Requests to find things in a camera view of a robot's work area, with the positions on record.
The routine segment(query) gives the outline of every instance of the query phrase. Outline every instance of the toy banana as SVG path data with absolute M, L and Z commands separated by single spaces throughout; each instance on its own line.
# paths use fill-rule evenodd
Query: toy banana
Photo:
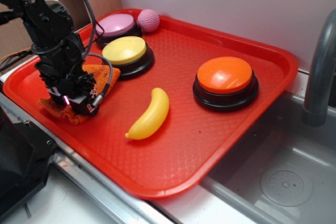
M 152 100 L 146 111 L 132 125 L 126 138 L 141 140 L 153 135 L 163 124 L 169 110 L 167 93 L 160 88 L 152 90 Z

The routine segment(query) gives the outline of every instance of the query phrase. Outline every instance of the pink golf ball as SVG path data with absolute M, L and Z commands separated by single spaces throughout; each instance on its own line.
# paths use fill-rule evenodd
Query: pink golf ball
M 145 9 L 139 14 L 138 23 L 143 31 L 150 33 L 159 27 L 160 17 L 156 11 Z

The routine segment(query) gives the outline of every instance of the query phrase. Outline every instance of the gray faucet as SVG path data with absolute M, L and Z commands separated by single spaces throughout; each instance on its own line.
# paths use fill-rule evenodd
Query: gray faucet
M 327 118 L 328 103 L 335 106 L 336 81 L 336 9 L 328 16 L 319 37 L 310 68 L 302 120 L 321 126 Z

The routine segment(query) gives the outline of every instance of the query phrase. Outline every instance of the button top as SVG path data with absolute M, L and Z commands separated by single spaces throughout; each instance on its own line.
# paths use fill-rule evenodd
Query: button top
M 106 37 L 126 33 L 134 24 L 133 16 L 124 13 L 112 14 L 99 21 L 99 25 L 104 28 L 103 36 Z M 103 33 L 103 30 L 98 25 L 96 25 L 96 31 L 97 34 Z
M 131 63 L 146 53 L 147 46 L 143 38 L 125 36 L 108 43 L 102 54 L 113 65 Z
M 252 80 L 252 68 L 236 57 L 218 57 L 205 62 L 198 69 L 200 86 L 215 94 L 232 94 L 246 88 Z

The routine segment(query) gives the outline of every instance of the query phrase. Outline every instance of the white wall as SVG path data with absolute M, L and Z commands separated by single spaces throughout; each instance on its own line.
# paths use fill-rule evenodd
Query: white wall
M 122 8 L 154 9 L 192 24 L 288 50 L 309 69 L 336 0 L 120 0 Z

